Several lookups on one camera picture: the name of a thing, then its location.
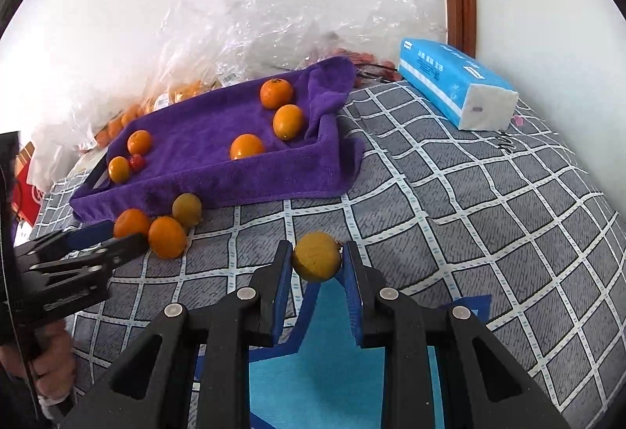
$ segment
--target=thin wire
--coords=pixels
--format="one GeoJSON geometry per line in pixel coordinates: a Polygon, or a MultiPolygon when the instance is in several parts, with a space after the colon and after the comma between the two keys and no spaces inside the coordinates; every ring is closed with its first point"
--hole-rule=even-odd
{"type": "MultiPolygon", "coordinates": [[[[2,175],[2,182],[4,184],[4,194],[7,198],[7,201],[5,203],[8,205],[8,188],[7,188],[6,177],[4,176],[4,170],[2,169],[2,166],[0,166],[0,174],[2,175]]],[[[26,372],[26,384],[28,385],[28,390],[31,394],[31,401],[32,401],[33,408],[35,410],[35,419],[39,421],[40,419],[39,400],[38,400],[37,393],[34,387],[34,381],[32,380],[30,365],[24,359],[24,353],[22,351],[22,346],[20,345],[20,337],[18,335],[18,327],[15,323],[15,319],[13,318],[13,311],[11,310],[11,304],[9,304],[9,283],[6,278],[6,268],[4,265],[4,259],[5,259],[4,258],[4,242],[3,242],[3,233],[1,231],[2,229],[1,224],[4,222],[3,207],[4,205],[0,205],[0,263],[2,264],[2,278],[4,280],[4,293],[6,295],[6,305],[9,310],[9,317],[11,319],[11,326],[13,327],[13,334],[15,335],[15,343],[18,348],[18,353],[20,354],[20,360],[22,361],[22,364],[24,365],[24,371],[26,372]]]]}

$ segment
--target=purple towel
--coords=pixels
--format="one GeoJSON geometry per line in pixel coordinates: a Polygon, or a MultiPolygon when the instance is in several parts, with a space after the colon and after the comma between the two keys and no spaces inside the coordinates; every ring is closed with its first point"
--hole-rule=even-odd
{"type": "Polygon", "coordinates": [[[274,135],[274,111],[259,100],[259,89],[270,78],[215,90],[138,118],[111,143],[106,158],[129,157],[128,137],[146,129],[153,139],[146,168],[123,185],[107,180],[99,188],[80,186],[70,200],[76,217],[93,223],[115,219],[127,208],[168,215],[184,192],[197,195],[204,208],[343,194],[354,182],[363,154],[361,142],[340,138],[335,116],[355,72],[347,58],[336,57],[279,76],[293,85],[295,104],[308,121],[304,137],[288,144],[274,135]],[[244,133],[259,136],[267,152],[230,160],[230,144],[244,133]]]}

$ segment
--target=blue gripper pad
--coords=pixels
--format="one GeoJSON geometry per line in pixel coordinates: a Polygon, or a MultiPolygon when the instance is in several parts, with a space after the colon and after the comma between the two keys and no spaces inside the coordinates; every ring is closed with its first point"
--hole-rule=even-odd
{"type": "Polygon", "coordinates": [[[285,310],[287,309],[287,301],[289,300],[289,291],[291,290],[291,255],[293,247],[291,244],[287,247],[284,260],[282,262],[281,276],[273,304],[273,325],[272,325],[272,341],[274,344],[281,338],[282,328],[285,324],[285,310]]]}
{"type": "Polygon", "coordinates": [[[102,221],[68,233],[67,245],[71,251],[82,251],[110,238],[113,238],[113,221],[102,221]]]}
{"type": "Polygon", "coordinates": [[[352,257],[348,246],[343,246],[341,273],[343,275],[345,299],[348,305],[348,318],[350,328],[356,344],[363,344],[363,302],[359,294],[359,286],[356,282],[352,257]]]}

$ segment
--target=silver screw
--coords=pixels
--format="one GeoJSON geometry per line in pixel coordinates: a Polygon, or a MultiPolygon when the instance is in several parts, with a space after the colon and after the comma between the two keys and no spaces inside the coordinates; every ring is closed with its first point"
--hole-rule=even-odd
{"type": "Polygon", "coordinates": [[[239,300],[250,300],[257,294],[253,287],[241,287],[237,290],[237,298],[239,300]]]}
{"type": "Polygon", "coordinates": [[[165,307],[163,312],[165,313],[165,316],[167,316],[168,318],[176,318],[176,316],[179,316],[182,314],[183,306],[180,304],[170,304],[167,307],[165,307]]]}
{"type": "Polygon", "coordinates": [[[452,309],[452,315],[457,320],[468,320],[471,316],[471,311],[467,307],[456,306],[452,309]]]}
{"type": "Polygon", "coordinates": [[[392,287],[384,287],[380,290],[379,295],[385,300],[395,300],[398,298],[398,291],[392,287]]]}

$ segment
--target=teal fabric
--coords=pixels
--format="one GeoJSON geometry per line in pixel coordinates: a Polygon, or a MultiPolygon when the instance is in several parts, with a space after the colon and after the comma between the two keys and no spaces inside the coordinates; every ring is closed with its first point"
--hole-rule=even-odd
{"type": "Polygon", "coordinates": [[[250,411],[275,429],[380,429],[384,350],[361,350],[345,290],[324,282],[297,353],[250,363],[250,411]]]}

